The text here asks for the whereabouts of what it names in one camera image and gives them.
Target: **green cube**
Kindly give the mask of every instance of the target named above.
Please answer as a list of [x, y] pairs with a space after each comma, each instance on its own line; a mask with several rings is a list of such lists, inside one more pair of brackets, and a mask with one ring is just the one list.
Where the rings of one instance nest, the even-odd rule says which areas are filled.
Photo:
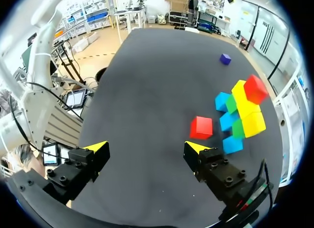
[[227, 99], [226, 101], [226, 106], [227, 106], [227, 109], [228, 109], [228, 112], [230, 114], [233, 114], [236, 110], [237, 110], [237, 107], [236, 107], [236, 100], [234, 98], [234, 96], [231, 94], [230, 97]]
[[234, 138], [240, 138], [240, 139], [245, 138], [241, 118], [239, 118], [232, 124], [232, 134]]

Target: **red cube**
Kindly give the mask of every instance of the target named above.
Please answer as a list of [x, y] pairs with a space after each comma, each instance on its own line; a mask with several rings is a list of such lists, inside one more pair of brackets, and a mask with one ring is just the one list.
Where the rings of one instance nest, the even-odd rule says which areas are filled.
[[197, 116], [191, 123], [190, 138], [206, 140], [212, 136], [212, 119]]
[[251, 75], [244, 84], [244, 90], [246, 98], [255, 104], [261, 104], [263, 100], [268, 96], [268, 92], [264, 83], [260, 78]]

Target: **gray table surface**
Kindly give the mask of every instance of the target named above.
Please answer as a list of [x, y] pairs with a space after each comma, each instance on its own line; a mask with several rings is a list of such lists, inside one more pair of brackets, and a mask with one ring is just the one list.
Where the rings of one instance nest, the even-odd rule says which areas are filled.
[[[220, 63], [222, 53], [232, 58], [229, 66]], [[109, 141], [111, 158], [72, 208], [125, 225], [203, 228], [217, 222], [225, 205], [197, 182], [183, 159], [184, 142], [191, 140], [190, 124], [198, 115], [213, 119], [214, 135], [191, 141], [222, 147], [222, 113], [214, 99], [250, 74], [257, 75], [248, 60], [222, 40], [182, 30], [132, 31], [102, 77], [80, 138], [81, 146]], [[261, 110], [267, 129], [227, 158], [251, 180], [265, 157], [275, 197], [282, 140], [269, 98]], [[268, 207], [267, 198], [260, 216]]]

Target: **toy block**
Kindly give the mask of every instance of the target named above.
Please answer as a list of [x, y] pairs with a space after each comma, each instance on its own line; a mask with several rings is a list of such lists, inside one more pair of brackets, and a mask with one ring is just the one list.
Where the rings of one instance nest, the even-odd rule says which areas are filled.
[[260, 78], [251, 75], [244, 84], [246, 98], [254, 104], [261, 104], [268, 96], [264, 83]]
[[245, 133], [242, 125], [242, 120], [239, 118], [232, 124], [232, 135], [236, 139], [245, 138]]
[[226, 107], [226, 101], [230, 97], [230, 94], [220, 92], [219, 95], [215, 98], [215, 106], [217, 111], [222, 111], [226, 112], [227, 107]]
[[212, 136], [212, 119], [197, 116], [191, 123], [190, 138], [206, 140]]
[[233, 136], [229, 136], [222, 141], [224, 152], [226, 154], [235, 153], [240, 150], [243, 150], [243, 141], [242, 139], [236, 139]]
[[241, 119], [245, 119], [251, 113], [261, 111], [259, 105], [247, 100], [244, 85], [245, 81], [239, 80], [231, 90]]
[[245, 137], [255, 136], [258, 133], [266, 130], [263, 114], [251, 113], [245, 119], [242, 120], [243, 130]]
[[235, 111], [237, 111], [236, 100], [232, 94], [227, 99], [226, 106], [230, 114], [233, 114]]
[[221, 131], [230, 131], [232, 128], [232, 124], [239, 118], [238, 113], [230, 114], [226, 112], [223, 116], [219, 119]]
[[229, 65], [229, 63], [231, 62], [231, 58], [229, 57], [229, 55], [227, 54], [222, 54], [220, 56], [220, 61], [224, 64], [224, 65]]

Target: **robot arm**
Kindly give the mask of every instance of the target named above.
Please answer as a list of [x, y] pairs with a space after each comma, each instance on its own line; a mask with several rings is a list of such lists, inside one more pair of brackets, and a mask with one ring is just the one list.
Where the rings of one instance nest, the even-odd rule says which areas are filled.
[[52, 88], [49, 65], [55, 31], [62, 18], [61, 12], [56, 9], [61, 1], [44, 0], [31, 18], [31, 24], [40, 30], [30, 51], [27, 81], [47, 88]]
[[[40, 84], [57, 95], [62, 90], [53, 88], [49, 66], [55, 31], [62, 17], [56, 6], [61, 1], [44, 0], [31, 19], [39, 32], [31, 48], [27, 77], [27, 82]], [[63, 110], [51, 93], [39, 86], [16, 82], [1, 57], [0, 78], [18, 102], [15, 116], [29, 142], [41, 148], [47, 136], [71, 147], [78, 145], [82, 122]], [[0, 157], [27, 143], [11, 114], [0, 119], [0, 138]]]

